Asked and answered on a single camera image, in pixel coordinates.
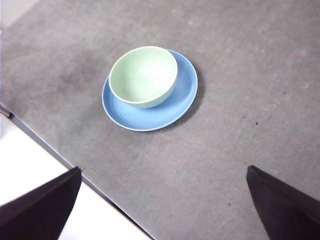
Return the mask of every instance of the bowl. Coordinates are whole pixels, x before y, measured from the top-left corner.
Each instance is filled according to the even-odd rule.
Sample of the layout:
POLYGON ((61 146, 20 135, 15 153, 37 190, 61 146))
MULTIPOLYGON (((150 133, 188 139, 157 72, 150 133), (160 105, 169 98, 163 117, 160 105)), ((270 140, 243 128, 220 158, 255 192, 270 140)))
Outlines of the bowl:
POLYGON ((178 65, 174 56, 158 46, 142 46, 122 55, 109 74, 111 92, 138 108, 161 104, 172 93, 178 65))

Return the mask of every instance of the bowl rim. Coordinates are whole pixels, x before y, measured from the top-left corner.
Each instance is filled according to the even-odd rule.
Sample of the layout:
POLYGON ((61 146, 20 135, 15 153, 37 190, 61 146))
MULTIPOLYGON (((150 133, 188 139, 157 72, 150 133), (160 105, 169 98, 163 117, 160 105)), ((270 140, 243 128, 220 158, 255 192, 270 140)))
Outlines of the bowl rim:
POLYGON ((119 57, 117 59, 117 61, 115 61, 115 63, 113 64, 111 70, 110 70, 110 73, 109 73, 109 81, 108 81, 108 84, 109 84, 109 87, 110 87, 110 90, 112 92, 113 95, 115 95, 118 99, 120 99, 121 101, 125 102, 125 103, 128 103, 128 104, 146 104, 146 103, 150 103, 152 101, 155 101, 159 98, 161 98, 163 95, 165 95, 169 90, 170 88, 175 84, 176 80, 177 80, 177 76, 178 76, 178 63, 177 63, 177 60, 175 59, 175 57, 171 54, 171 52, 169 52, 167 49, 165 48, 162 48, 162 47, 159 47, 159 46, 140 46, 140 47, 136 47, 130 51, 127 51, 126 53, 124 53, 121 57, 119 57), (139 51, 141 49, 160 49, 162 51, 165 51, 167 53, 169 53, 171 59, 173 60, 173 62, 175 63, 175 77, 174 77, 174 80, 173 82, 168 86, 168 88, 166 88, 161 94, 157 95, 156 97, 153 97, 153 98, 150 98, 148 100, 144 100, 144 101, 129 101, 129 100, 126 100, 122 97, 120 97, 118 94, 116 94, 116 92, 114 91, 114 89, 112 88, 112 84, 111 84, 111 76, 112 76, 112 73, 113 73, 113 70, 115 69, 116 65, 123 59, 125 58, 127 55, 131 54, 132 52, 135 52, 135 51, 139 51))

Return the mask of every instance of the floor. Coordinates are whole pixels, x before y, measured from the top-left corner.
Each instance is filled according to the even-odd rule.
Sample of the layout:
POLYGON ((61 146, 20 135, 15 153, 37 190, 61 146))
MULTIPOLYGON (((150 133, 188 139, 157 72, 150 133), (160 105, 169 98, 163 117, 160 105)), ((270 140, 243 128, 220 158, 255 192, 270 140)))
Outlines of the floor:
MULTIPOLYGON (((0 114, 0 205, 67 171, 60 162, 0 114)), ((82 182, 59 240, 149 240, 139 228, 82 182)))

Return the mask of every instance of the plate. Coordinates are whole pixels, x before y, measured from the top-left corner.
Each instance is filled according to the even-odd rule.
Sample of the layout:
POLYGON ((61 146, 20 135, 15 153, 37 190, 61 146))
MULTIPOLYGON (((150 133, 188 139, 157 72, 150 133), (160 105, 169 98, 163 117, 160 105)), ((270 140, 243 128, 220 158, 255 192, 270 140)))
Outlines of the plate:
POLYGON ((114 123, 132 131, 154 131, 174 123, 190 108, 198 89, 196 70, 185 56, 168 51, 178 64, 178 74, 173 92, 157 106, 138 108, 119 100, 112 94, 107 77, 102 88, 102 105, 114 123))

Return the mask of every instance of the black object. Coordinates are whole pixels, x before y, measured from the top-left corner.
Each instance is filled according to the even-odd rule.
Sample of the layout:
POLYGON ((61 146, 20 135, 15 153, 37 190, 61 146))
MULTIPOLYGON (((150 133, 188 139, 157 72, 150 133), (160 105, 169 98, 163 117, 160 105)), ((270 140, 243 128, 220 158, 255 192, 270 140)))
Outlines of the black object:
POLYGON ((0 207, 0 239, 57 240, 74 207, 81 170, 74 167, 0 207))
POLYGON ((255 166, 246 181, 271 240, 320 240, 320 202, 255 166))

